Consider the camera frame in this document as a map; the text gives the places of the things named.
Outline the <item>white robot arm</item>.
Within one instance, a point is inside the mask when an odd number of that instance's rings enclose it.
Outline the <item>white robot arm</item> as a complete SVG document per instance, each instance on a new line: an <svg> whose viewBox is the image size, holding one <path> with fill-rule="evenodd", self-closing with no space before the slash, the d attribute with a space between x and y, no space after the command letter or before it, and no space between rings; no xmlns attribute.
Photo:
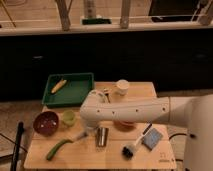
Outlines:
<svg viewBox="0 0 213 171"><path fill-rule="evenodd" d="M101 91L92 90L80 107L80 117L87 129L101 121L186 127L184 171L213 171L213 94L106 103Z"/></svg>

